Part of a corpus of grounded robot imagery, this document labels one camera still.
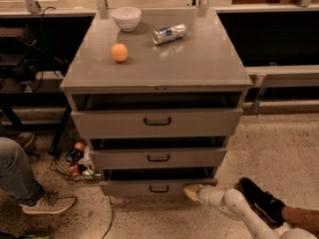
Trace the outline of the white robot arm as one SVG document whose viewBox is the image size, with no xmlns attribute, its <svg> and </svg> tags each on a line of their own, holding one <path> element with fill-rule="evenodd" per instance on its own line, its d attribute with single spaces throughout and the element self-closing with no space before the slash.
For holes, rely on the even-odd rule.
<svg viewBox="0 0 319 239">
<path fill-rule="evenodd" d="M 219 190 L 211 185 L 191 184 L 183 191 L 191 200 L 204 206 L 214 207 L 228 218 L 242 221 L 252 239 L 318 239 L 310 232 L 298 228 L 279 235 L 251 209 L 237 189 Z"/>
</svg>

